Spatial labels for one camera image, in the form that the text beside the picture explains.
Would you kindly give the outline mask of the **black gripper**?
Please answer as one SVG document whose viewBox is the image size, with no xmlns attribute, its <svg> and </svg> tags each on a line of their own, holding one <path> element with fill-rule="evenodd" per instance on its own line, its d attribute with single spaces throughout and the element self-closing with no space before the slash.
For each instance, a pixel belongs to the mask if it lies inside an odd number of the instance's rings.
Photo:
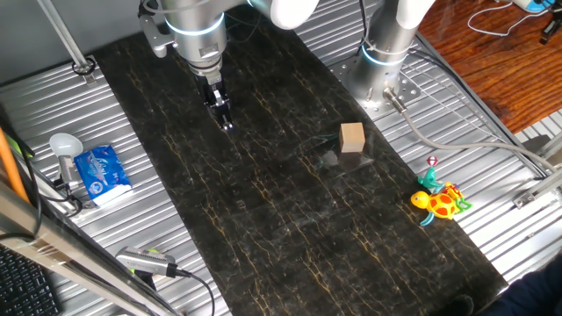
<svg viewBox="0 0 562 316">
<path fill-rule="evenodd" d="M 213 118 L 224 131 L 234 127 L 230 114 L 230 99 L 223 84 L 222 74 L 214 70 L 205 75 L 194 75 L 198 94 Z"/>
</svg>

